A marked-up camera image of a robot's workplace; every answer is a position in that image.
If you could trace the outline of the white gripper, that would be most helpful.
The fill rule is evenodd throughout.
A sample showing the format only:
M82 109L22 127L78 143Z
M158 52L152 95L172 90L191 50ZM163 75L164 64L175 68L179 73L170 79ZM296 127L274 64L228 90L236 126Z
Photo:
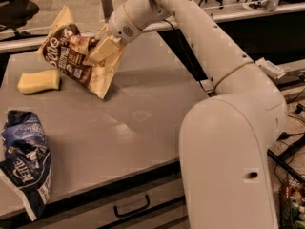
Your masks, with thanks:
M131 20L126 6L121 5L112 13L108 24L105 24L95 36L95 39L100 41L90 52L89 59L100 62L118 52L123 46L121 41L125 44L131 43L141 33L142 30Z

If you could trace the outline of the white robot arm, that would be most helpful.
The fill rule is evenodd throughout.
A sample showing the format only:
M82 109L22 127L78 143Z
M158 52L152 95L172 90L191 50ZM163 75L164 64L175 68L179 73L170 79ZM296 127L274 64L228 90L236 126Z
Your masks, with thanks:
M285 127L286 101L194 0L128 0L99 34L91 59L108 58L167 16L174 18L215 91L187 112L180 128L191 229L278 229L267 151Z

